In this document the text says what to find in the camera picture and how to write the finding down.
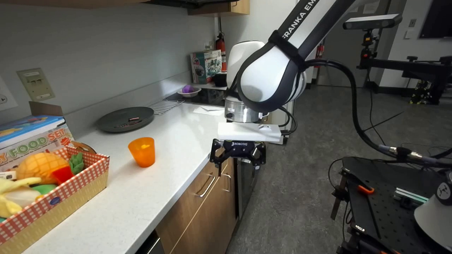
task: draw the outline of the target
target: concrete floor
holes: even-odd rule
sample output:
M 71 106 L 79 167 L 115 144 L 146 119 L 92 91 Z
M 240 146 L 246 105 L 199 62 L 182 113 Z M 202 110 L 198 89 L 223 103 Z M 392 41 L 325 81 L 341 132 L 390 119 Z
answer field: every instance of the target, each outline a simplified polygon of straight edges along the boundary
M 359 115 L 369 126 L 369 91 L 360 89 Z M 406 96 L 375 95 L 375 123 L 401 110 L 379 127 L 387 144 L 406 144 L 421 153 L 452 147 L 452 103 L 410 106 Z M 351 89 L 318 86 L 295 102 L 298 130 L 286 147 L 270 146 L 267 165 L 233 240 L 229 254 L 335 253 L 342 243 L 342 213 L 329 219 L 334 198 L 328 165 L 341 157 L 383 158 L 356 134 Z

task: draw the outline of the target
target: plastic cup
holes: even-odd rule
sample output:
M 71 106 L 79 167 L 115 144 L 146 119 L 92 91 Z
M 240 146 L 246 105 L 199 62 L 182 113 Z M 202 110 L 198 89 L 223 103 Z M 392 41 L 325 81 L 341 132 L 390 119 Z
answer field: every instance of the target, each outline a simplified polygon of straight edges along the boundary
M 132 142 L 129 151 L 142 168 L 151 167 L 156 163 L 156 143 L 151 137 L 142 137 Z

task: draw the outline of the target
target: black plate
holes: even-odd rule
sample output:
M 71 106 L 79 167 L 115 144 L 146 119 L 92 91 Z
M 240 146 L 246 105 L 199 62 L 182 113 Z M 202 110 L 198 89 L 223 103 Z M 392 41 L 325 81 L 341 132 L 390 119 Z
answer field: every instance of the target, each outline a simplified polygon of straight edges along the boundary
M 151 108 L 127 108 L 112 112 L 98 120 L 105 133 L 129 133 L 150 125 L 154 120 Z

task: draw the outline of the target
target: cabinet handle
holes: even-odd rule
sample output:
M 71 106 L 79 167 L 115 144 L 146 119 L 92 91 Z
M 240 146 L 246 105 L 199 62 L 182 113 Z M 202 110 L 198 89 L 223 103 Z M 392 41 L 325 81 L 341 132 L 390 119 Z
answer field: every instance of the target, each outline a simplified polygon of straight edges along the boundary
M 206 187 L 206 184 L 202 185 L 202 189 L 204 189 L 204 187 L 206 187 L 206 189 L 204 192 L 202 192 L 202 189 L 199 189 L 199 192 L 197 192 L 198 198 L 202 199 L 202 198 L 206 197 L 206 194 L 209 194 L 209 191 L 211 191 L 211 188 L 214 187 L 214 182 L 215 182 L 214 174 L 209 174 L 209 180 L 206 181 L 206 182 L 209 182 L 208 187 Z
M 225 192 L 230 192 L 230 189 L 232 189 L 232 177 L 228 175 L 228 174 L 223 174 L 223 177 L 228 178 L 228 181 L 226 181 L 226 189 L 223 189 L 223 191 L 225 191 Z

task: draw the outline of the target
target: kitchen counter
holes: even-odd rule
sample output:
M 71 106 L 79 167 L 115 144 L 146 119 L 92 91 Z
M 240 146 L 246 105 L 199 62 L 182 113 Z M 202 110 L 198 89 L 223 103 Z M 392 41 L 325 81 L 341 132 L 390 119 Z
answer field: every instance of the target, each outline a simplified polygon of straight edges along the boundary
M 174 105 L 144 129 L 79 139 L 110 156 L 109 187 L 26 253 L 134 253 L 208 164 L 218 125 L 225 123 L 222 108 Z M 143 136 L 157 146 L 157 161 L 146 170 L 127 150 Z

